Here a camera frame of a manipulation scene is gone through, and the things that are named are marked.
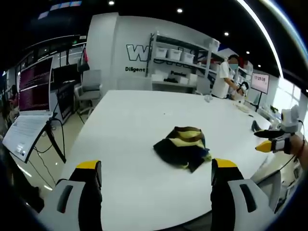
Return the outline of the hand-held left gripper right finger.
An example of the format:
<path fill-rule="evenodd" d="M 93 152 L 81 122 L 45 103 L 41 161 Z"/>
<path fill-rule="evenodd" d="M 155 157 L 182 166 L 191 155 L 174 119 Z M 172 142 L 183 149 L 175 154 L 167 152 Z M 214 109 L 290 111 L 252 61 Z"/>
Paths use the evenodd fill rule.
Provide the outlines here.
<path fill-rule="evenodd" d="M 211 230 L 264 231 L 274 218 L 267 195 L 230 160 L 213 158 Z"/>

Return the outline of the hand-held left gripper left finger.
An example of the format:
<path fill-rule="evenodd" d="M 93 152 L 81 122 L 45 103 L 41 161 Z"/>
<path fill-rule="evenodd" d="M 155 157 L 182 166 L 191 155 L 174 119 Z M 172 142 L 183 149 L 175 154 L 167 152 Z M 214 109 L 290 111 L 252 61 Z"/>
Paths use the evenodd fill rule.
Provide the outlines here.
<path fill-rule="evenodd" d="M 60 179 L 38 218 L 48 231 L 101 231 L 101 161 L 82 162 Z"/>

